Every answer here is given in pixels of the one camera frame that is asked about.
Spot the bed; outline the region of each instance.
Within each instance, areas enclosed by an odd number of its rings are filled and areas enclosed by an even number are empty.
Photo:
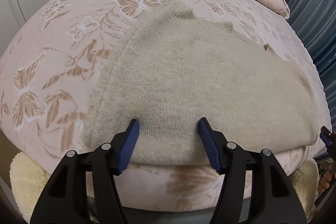
[[[81,133],[100,71],[143,10],[164,0],[51,0],[22,27],[0,60],[0,125],[7,138],[52,173],[66,151],[87,152]],[[312,60],[286,20],[255,0],[181,0],[197,17],[231,21],[237,32],[293,60],[313,88],[318,125],[331,129],[323,86]],[[287,174],[324,147],[276,153]],[[246,175],[244,197],[251,192]],[[88,195],[93,196],[88,174]],[[223,176],[209,165],[130,163],[116,177],[123,206],[189,211],[215,206]]]

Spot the knit fabric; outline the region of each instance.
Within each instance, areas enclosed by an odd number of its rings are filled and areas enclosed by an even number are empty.
[[[140,123],[132,161],[208,163],[197,133],[206,117],[229,141],[259,152],[312,145],[315,100],[299,67],[238,34],[196,18],[178,0],[143,12],[110,55],[92,98],[83,141],[95,149]]]
[[[314,202],[319,183],[319,170],[314,159],[308,158],[290,175],[292,185],[301,202],[307,220],[310,220],[316,211]]]

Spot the bed sheet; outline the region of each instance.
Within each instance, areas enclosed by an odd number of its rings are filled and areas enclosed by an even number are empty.
[[[51,0],[17,33],[0,60],[0,127],[23,152],[52,173],[66,151],[87,152],[83,120],[100,71],[119,38],[164,0]],[[307,75],[319,126],[331,129],[323,86],[312,60],[285,19],[255,0],[181,0],[197,17],[231,21],[256,43],[269,44]],[[287,174],[323,143],[276,154]],[[222,176],[209,165],[154,166],[130,163],[116,177],[124,206],[183,211],[214,206]],[[245,197],[251,190],[247,173]],[[88,184],[92,195],[92,185]]]

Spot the black clamp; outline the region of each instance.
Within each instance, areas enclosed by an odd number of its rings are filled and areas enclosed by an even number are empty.
[[[225,174],[211,224],[238,224],[247,170],[253,172],[252,196],[244,224],[307,224],[295,190],[270,150],[246,151],[212,130],[204,117],[198,132],[212,168]],[[100,224],[127,224],[113,176],[127,168],[138,135],[139,123],[132,120],[125,132],[93,152],[68,151],[43,189],[30,223],[93,223],[86,195],[86,172],[92,172]]]

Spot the blue gripper pad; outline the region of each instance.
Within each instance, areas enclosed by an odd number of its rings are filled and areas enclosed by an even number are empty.
[[[119,153],[118,153],[118,165],[117,169],[120,173],[123,172],[128,166],[128,163],[131,159],[131,155],[134,150],[134,146],[139,137],[140,126],[139,122],[135,120],[131,128],[128,128],[126,131],[127,137],[125,138],[124,143],[122,144]]]
[[[331,141],[329,141],[329,140],[324,136],[323,133],[320,133],[320,138],[322,139],[322,141],[324,142],[324,144],[325,144],[326,146],[332,146]]]
[[[200,119],[198,122],[198,133],[201,137],[211,167],[214,168],[216,172],[219,172],[221,169],[219,150],[215,144],[214,139],[211,136],[210,130],[212,129],[209,128],[210,126],[208,126],[207,122],[205,122],[203,119],[204,118]]]

